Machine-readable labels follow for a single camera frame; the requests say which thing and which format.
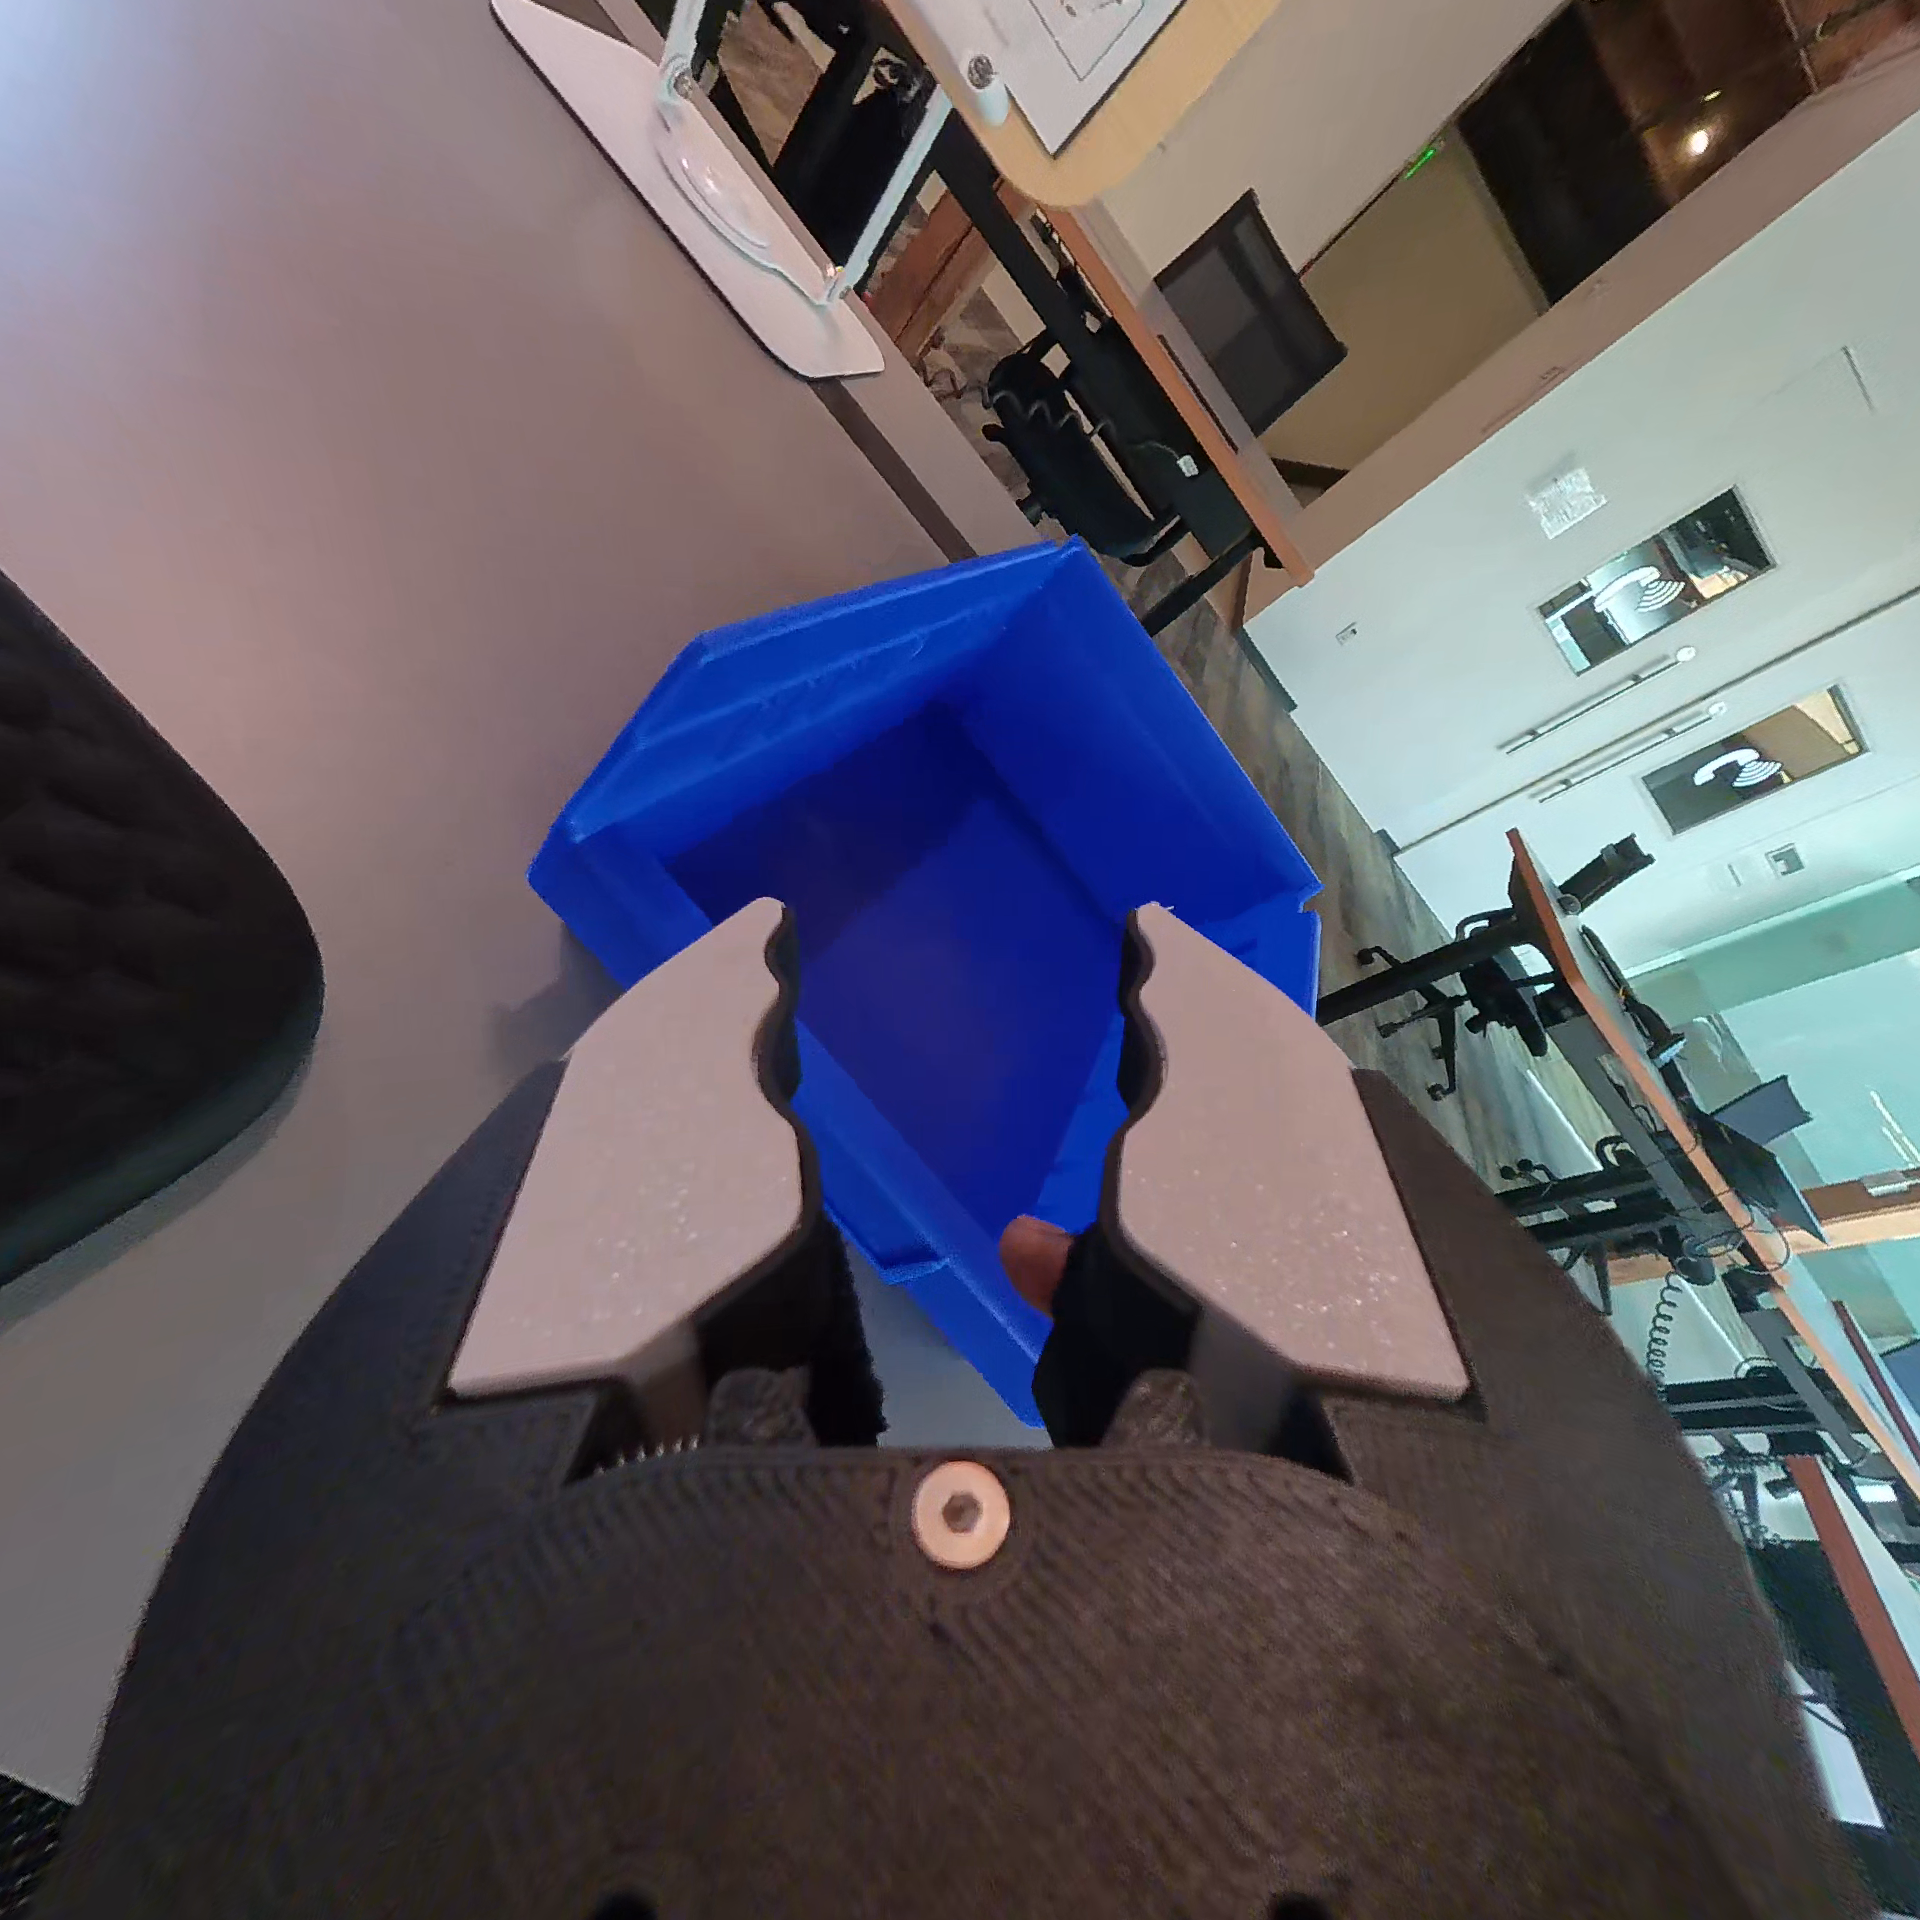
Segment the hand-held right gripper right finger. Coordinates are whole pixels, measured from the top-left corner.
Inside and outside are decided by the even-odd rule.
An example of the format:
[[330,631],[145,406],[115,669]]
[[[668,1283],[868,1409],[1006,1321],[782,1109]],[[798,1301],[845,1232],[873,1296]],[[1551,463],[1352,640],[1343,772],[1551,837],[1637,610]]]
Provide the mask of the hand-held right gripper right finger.
[[1308,1392],[1463,1409],[1470,1370],[1348,1055],[1169,907],[1127,919],[1123,954],[1102,1232],[1171,1304],[1210,1439],[1270,1451]]

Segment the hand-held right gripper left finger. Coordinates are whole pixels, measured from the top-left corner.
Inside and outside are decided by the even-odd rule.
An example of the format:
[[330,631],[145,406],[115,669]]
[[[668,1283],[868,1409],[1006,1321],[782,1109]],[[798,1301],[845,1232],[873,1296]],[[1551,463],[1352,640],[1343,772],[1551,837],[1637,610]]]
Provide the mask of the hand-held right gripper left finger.
[[569,1045],[451,1399],[613,1388],[646,1439],[691,1443],[702,1336],[821,1219],[798,1089],[798,930],[754,898]]

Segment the blue plastic bin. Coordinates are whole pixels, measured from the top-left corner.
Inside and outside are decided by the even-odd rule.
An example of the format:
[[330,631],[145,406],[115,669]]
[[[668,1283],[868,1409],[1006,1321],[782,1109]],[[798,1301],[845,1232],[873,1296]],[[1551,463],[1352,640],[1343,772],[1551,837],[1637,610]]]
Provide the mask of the blue plastic bin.
[[691,640],[526,882],[620,989],[789,911],[828,1213],[1023,1429],[1048,1331],[1000,1232],[1096,1213],[1127,914],[1320,989],[1320,876],[1080,543]]

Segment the person's right hand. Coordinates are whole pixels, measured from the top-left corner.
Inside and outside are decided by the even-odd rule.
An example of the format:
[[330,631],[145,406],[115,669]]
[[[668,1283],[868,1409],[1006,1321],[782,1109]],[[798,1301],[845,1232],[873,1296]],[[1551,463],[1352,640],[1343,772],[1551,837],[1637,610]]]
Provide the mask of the person's right hand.
[[1072,1232],[1023,1213],[1000,1232],[1000,1263],[1014,1296],[1039,1315],[1053,1315],[1059,1287],[1069,1274]]

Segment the wooden top office desk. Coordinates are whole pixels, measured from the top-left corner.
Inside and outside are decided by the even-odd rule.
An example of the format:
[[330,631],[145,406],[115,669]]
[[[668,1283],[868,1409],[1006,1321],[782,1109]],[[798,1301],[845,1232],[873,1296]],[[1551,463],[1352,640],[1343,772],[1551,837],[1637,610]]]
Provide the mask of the wooden top office desk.
[[[1729,1185],[1699,1135],[1699,1116],[1710,1109],[1686,1080],[1686,1040],[1638,1001],[1589,930],[1589,911],[1649,865],[1653,854],[1627,837],[1562,882],[1541,872],[1521,837],[1509,837],[1509,882],[1508,907],[1499,911],[1516,907],[1533,920],[1533,945],[1517,950],[1517,964],[1558,975],[1541,995],[1551,1055],[1576,1072],[1589,1100],[1604,1113],[1604,1141],[1625,1141],[1638,1154],[1664,1193],[1683,1210],[1686,1232],[1714,1252],[1718,1282],[1699,1293],[1723,1293],[1737,1321],[1745,1321],[1757,1296],[1784,1301],[1789,1232],[1749,1210]],[[1314,1018],[1323,1028],[1378,1011],[1348,1015],[1343,992],[1352,989],[1320,995]]]
[[873,318],[919,368],[951,368],[951,395],[980,404],[980,439],[993,368],[1039,331],[1053,331],[1050,368],[1072,368],[1091,413],[1122,409],[1115,370],[1127,368],[1186,421],[1197,480],[1183,517],[1204,536],[1204,566],[1139,610],[1145,631],[1162,638],[1221,586],[1248,591],[1258,564],[1283,586],[1308,583],[1313,564],[1291,536],[1296,488],[1330,488],[1343,469],[1270,460],[1114,220],[1036,203],[964,117],[944,120],[925,180],[942,182],[942,199],[877,280]]
[[1757,1296],[1749,1353],[1699,1361],[1696,1315],[1667,1283],[1645,1365],[1696,1464],[1766,1572],[1820,1698],[1814,1719],[1858,1764],[1917,1771],[1917,1426],[1884,1365],[1840,1313],[1803,1340],[1789,1304]]

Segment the black laptop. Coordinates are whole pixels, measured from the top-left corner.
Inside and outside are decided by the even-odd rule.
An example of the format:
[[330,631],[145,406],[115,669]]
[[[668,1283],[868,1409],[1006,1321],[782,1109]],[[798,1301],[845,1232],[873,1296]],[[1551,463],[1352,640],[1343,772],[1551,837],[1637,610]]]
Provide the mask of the black laptop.
[[1810,1113],[1781,1072],[1723,1109],[1701,1113],[1699,1135],[1749,1210],[1766,1213],[1781,1232],[1801,1232],[1810,1236],[1814,1249],[1828,1249],[1831,1243],[1810,1200],[1777,1154],[1777,1144],[1803,1126],[1810,1126]]

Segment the black honeycomb seat cushion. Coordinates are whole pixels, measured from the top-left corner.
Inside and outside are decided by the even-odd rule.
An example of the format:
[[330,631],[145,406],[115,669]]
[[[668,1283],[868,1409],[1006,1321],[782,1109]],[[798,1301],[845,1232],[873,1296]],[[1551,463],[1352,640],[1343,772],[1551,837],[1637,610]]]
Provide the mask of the black honeycomb seat cushion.
[[6,1283],[228,1150],[319,1015],[274,854],[6,583]]

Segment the white door with window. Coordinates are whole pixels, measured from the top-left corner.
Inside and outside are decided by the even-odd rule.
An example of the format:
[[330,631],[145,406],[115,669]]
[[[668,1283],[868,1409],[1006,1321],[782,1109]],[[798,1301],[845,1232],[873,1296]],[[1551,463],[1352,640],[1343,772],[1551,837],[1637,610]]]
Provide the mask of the white door with window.
[[1917,444],[1858,349],[1784,370],[1580,370],[1287,591],[1253,643],[1323,757],[1463,724],[1467,763],[1621,675],[1745,638],[1796,591],[1892,556]]
[[1541,865],[1572,876],[1589,854],[1637,841],[1667,876],[1686,859],[1796,847],[1814,872],[1820,829],[1833,824],[1863,859],[1892,841],[1892,865],[1917,859],[1917,643],[1867,631],[1867,651],[1803,655],[1690,707],[1667,707],[1627,733],[1508,777],[1490,799],[1454,806],[1402,837],[1402,864],[1428,901],[1480,901],[1508,876],[1508,830]]

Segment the instruction sign on white stand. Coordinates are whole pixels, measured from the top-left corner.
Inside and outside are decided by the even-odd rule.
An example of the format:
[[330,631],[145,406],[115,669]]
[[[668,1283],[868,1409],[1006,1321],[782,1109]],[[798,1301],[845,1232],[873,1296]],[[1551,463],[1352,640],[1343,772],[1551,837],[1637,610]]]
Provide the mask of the instruction sign on white stand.
[[1059,156],[993,82],[993,67],[964,59],[972,6],[883,6],[929,72],[932,98],[845,263],[815,255],[786,197],[723,137],[696,72],[709,11],[713,6],[674,6],[664,47],[646,51],[624,33],[592,33],[547,6],[494,6],[526,67],[654,208],[736,320],[798,378],[846,383],[886,368],[854,285],[951,112],[1036,203],[1096,203],[1225,75],[1277,6],[1183,6]]

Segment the printed instruction sheet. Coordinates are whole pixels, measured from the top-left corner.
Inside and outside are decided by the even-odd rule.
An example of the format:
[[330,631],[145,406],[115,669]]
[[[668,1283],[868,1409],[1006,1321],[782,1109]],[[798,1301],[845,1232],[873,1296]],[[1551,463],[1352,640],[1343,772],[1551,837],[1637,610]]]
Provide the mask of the printed instruction sheet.
[[1183,6],[972,6],[964,59],[993,82],[1059,156],[1127,78]]

